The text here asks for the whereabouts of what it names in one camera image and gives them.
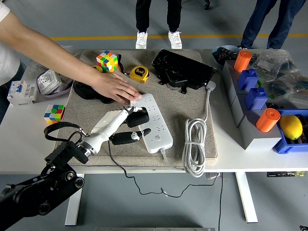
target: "yellow floor line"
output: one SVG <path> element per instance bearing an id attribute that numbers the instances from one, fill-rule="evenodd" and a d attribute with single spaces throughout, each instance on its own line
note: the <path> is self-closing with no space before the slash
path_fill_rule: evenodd
<path id="1" fill-rule="evenodd" d="M 268 37 L 269 34 L 259 34 L 258 37 Z M 241 38 L 242 35 L 181 35 L 185 39 L 218 39 L 218 38 Z M 308 34 L 289 34 L 289 37 L 308 37 Z M 137 36 L 80 36 L 80 37 L 50 37 L 54 41 L 58 40 L 115 40 L 115 39 L 136 39 Z M 168 35 L 149 35 L 149 39 L 167 39 Z"/>

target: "beige mat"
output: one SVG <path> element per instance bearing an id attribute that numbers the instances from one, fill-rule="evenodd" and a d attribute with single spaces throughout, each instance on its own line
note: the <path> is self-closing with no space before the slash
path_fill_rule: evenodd
<path id="1" fill-rule="evenodd" d="M 89 65 L 96 64 L 96 56 L 104 50 L 83 51 L 80 60 Z M 169 161 L 180 167 L 182 152 L 185 142 L 185 121 L 186 119 L 205 117 L 205 88 L 193 90 L 187 88 L 187 94 L 180 93 L 180 89 L 170 90 L 166 85 L 158 84 L 159 79 L 155 75 L 155 70 L 151 66 L 152 60 L 159 51 L 113 51 L 115 55 L 122 55 L 121 63 L 125 72 L 130 72 L 132 68 L 138 65 L 146 66 L 150 71 L 148 80 L 141 84 L 120 73 L 118 68 L 116 73 L 137 88 L 140 92 L 150 93 L 161 111 L 161 114 L 173 137 L 173 147 L 166 150 Z M 201 61 L 201 55 L 195 51 L 176 51 L 176 53 Z M 81 126 L 86 132 L 90 132 L 97 122 L 110 110 L 122 107 L 119 103 L 103 104 L 99 100 L 84 100 L 80 98 L 74 90 L 71 91 L 69 101 L 64 115 L 64 121 L 72 122 Z M 216 162 L 217 149 L 213 132 L 213 120 L 209 110 L 207 124 L 207 135 L 205 141 L 206 166 L 212 166 Z M 122 125 L 117 132 L 137 131 L 138 127 L 128 128 Z M 61 129 L 60 138 L 68 138 L 72 133 L 71 129 Z M 147 152 L 144 142 L 138 141 L 133 144 L 112 145 L 112 155 L 115 160 L 123 166 L 152 166 L 165 167 L 161 153 L 150 154 Z M 69 164 L 81 165 L 76 159 L 72 159 Z M 89 159 L 88 166 L 114 166 L 108 152 L 108 142 L 102 144 L 100 152 Z"/>

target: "table leg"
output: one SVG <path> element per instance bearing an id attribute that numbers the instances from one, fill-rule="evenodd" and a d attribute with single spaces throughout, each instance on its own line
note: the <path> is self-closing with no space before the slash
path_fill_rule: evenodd
<path id="1" fill-rule="evenodd" d="M 77 174 L 79 177 L 84 178 L 84 174 Z M 79 189 L 76 193 L 74 193 L 68 202 L 68 208 L 66 213 L 65 225 L 66 226 L 74 226 L 77 224 L 79 203 L 81 199 L 82 188 Z"/>
<path id="2" fill-rule="evenodd" d="M 237 184 L 239 186 L 242 204 L 245 212 L 246 222 L 258 222 L 254 202 L 250 193 L 247 177 L 245 172 L 236 172 Z"/>

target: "jeans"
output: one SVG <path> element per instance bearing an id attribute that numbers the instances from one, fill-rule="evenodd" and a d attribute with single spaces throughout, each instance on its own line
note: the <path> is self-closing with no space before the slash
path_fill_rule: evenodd
<path id="1" fill-rule="evenodd" d="M 136 27 L 139 32 L 146 32 L 150 25 L 150 6 L 152 0 L 137 0 Z M 182 0 L 168 0 L 167 24 L 171 32 L 176 32 L 180 26 Z"/>
<path id="2" fill-rule="evenodd" d="M 21 62 L 16 75 L 10 81 L 0 86 L 0 124 L 3 120 L 6 110 L 10 105 L 10 102 L 7 100 L 7 97 L 9 94 L 11 83 L 13 81 L 21 80 L 21 77 L 23 76 L 24 72 L 25 72 L 25 65 Z"/>
<path id="3" fill-rule="evenodd" d="M 257 0 L 253 14 L 243 33 L 242 48 L 252 48 L 265 16 L 275 6 L 277 0 Z M 306 0 L 281 0 L 277 23 L 270 33 L 267 49 L 280 49 L 288 37 L 294 17 L 302 8 Z"/>

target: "black pants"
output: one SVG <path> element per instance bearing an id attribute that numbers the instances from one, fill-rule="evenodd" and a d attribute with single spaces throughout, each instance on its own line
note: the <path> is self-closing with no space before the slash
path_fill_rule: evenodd
<path id="1" fill-rule="evenodd" d="M 150 25 L 150 6 L 152 0 L 137 0 L 136 27 L 139 32 L 146 32 Z M 171 32 L 176 32 L 180 26 L 182 0 L 167 0 L 168 13 L 167 24 Z"/>
<path id="2" fill-rule="evenodd" d="M 241 46 L 250 49 L 255 41 L 265 16 L 275 6 L 277 0 L 257 0 L 252 16 L 243 33 Z M 278 20 L 270 33 L 267 48 L 280 49 L 288 37 L 294 17 L 306 0 L 281 0 Z"/>

